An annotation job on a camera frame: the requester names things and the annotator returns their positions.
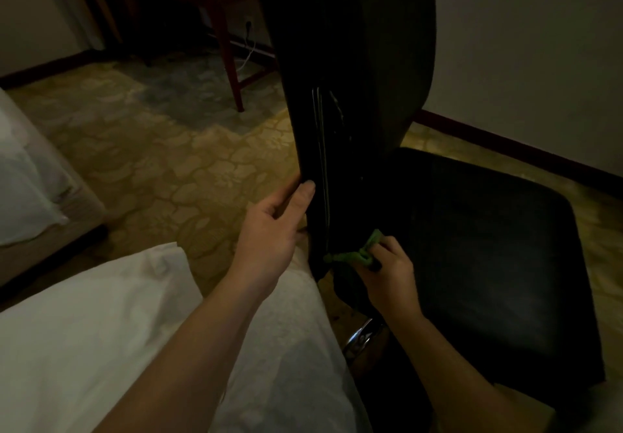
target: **forearm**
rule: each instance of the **forearm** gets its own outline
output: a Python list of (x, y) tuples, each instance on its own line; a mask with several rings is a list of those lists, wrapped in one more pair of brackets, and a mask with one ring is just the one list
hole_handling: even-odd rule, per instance
[(415, 367), (444, 432), (536, 431), (429, 320), (409, 316), (389, 321), (389, 326)]
[(205, 432), (260, 303), (256, 290), (226, 276), (179, 327), (96, 433)]

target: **chair seat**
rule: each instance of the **chair seat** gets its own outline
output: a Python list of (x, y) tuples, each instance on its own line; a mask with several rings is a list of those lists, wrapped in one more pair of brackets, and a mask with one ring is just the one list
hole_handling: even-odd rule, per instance
[(382, 175), (379, 227), (413, 261), (422, 311), (488, 380), (554, 407), (604, 380), (580, 239), (563, 196), (407, 148), (393, 152)]

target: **left hand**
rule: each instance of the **left hand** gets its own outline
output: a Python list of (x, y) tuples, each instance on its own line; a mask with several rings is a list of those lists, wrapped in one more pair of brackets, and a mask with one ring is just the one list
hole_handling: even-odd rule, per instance
[(258, 289), (264, 298), (284, 273), (298, 240), (297, 228), (316, 191), (313, 181), (300, 183), (297, 174), (280, 189), (247, 211), (234, 261), (227, 273)]

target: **hand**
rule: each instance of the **hand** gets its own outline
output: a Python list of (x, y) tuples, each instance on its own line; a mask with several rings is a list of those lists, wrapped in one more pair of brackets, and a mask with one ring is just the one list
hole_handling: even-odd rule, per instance
[(228, 275), (258, 289), (264, 298), (276, 286), (292, 260), (295, 244), (305, 237), (297, 231), (312, 201), (316, 185), (300, 183), (297, 174), (280, 189), (247, 211)]
[(421, 317), (413, 263), (396, 238), (384, 236), (368, 252), (381, 263), (381, 270), (372, 272), (359, 263), (353, 267), (366, 285), (372, 305), (390, 327), (395, 320)]

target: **fingernail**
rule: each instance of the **fingernail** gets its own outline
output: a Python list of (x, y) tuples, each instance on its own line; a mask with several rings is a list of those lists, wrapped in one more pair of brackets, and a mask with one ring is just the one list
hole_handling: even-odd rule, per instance
[(306, 195), (313, 195), (316, 192), (316, 184), (313, 181), (306, 181), (301, 184), (301, 190)]

